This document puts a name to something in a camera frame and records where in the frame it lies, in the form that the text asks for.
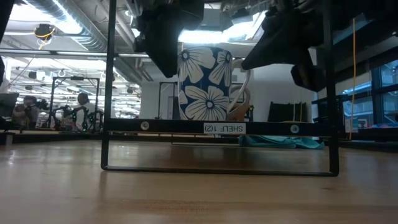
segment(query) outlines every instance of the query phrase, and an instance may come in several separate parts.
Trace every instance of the blue and white floral mug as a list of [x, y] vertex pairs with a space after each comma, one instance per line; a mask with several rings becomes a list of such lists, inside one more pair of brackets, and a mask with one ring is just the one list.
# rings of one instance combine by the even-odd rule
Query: blue and white floral mug
[[[233, 68], [242, 60], [233, 61], [231, 52], [217, 47], [193, 47], [178, 56], [178, 102], [184, 120], [226, 121], [238, 110], [247, 109], [250, 94], [246, 89], [250, 71], [243, 85], [231, 87]], [[240, 89], [230, 102], [233, 91]], [[231, 111], [238, 98], [246, 93], [245, 102]]]

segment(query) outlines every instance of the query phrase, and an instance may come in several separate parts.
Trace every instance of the ventilation duct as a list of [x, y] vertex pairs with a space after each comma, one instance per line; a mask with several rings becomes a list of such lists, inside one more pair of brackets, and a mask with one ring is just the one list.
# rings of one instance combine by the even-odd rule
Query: ventilation duct
[[[74, 41], [90, 52], [105, 52], [107, 40], [95, 25], [86, 17], [80, 8], [71, 0], [23, 0], [25, 3], [35, 7], [53, 17], [57, 24], [63, 24], [66, 29], [74, 27], [80, 31]], [[129, 82], [141, 84], [142, 77], [136, 71], [130, 70], [130, 66], [120, 58], [115, 59], [115, 68], [121, 72], [123, 78]]]

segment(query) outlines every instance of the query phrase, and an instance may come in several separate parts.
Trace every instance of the teal fabric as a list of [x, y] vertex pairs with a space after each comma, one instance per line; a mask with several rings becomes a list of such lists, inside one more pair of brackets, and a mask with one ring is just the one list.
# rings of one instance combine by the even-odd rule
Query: teal fabric
[[325, 147], [324, 143], [319, 144], [310, 138], [291, 138], [283, 136], [240, 136], [239, 145], [285, 149], [323, 149]]

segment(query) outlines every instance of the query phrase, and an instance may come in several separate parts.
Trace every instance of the wooden table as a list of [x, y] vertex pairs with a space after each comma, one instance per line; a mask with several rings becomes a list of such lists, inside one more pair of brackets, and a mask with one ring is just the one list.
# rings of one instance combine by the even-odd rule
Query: wooden table
[[[398, 223], [398, 155], [341, 149], [339, 177], [105, 172], [100, 141], [0, 148], [0, 223]], [[327, 150], [111, 142], [111, 163], [322, 169]]]

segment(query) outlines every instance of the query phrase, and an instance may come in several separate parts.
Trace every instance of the black shelf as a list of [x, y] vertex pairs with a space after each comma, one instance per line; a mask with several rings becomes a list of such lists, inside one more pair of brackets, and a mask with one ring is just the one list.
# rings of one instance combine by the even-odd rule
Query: black shelf
[[[205, 123], [231, 123], [228, 121], [183, 121], [164, 119], [109, 119], [108, 128], [112, 131], [160, 134], [203, 134]], [[329, 124], [311, 123], [273, 123], [273, 122], [235, 122], [246, 124], [248, 135], [278, 136], [319, 136], [331, 137]]]
[[102, 136], [101, 168], [110, 171], [134, 171], [134, 172], [178, 172], [192, 174], [244, 174], [244, 175], [294, 175], [294, 176], [322, 176], [335, 177], [339, 174], [338, 157], [338, 132], [336, 123], [338, 113], [336, 109], [336, 87], [333, 62], [333, 31], [331, 29], [331, 1], [323, 1], [323, 26], [324, 26], [324, 64], [328, 93], [329, 124], [308, 123], [251, 123], [246, 124], [246, 134], [251, 135], [281, 135], [281, 136], [323, 136], [329, 137], [329, 171], [326, 172], [282, 172], [269, 170], [223, 170], [223, 169], [175, 169], [175, 168], [153, 168], [153, 167], [115, 167], [109, 166], [109, 136], [110, 131], [131, 131], [138, 133], [181, 133], [181, 134], [203, 134], [203, 123], [217, 123], [213, 121], [179, 121], [161, 119], [111, 119], [112, 103], [112, 78], [113, 63], [117, 56], [115, 53], [115, 25], [116, 25], [116, 2], [109, 1], [109, 23], [108, 23], [108, 53], [106, 57], [106, 87], [105, 87], [105, 110], [104, 110], [104, 132]]

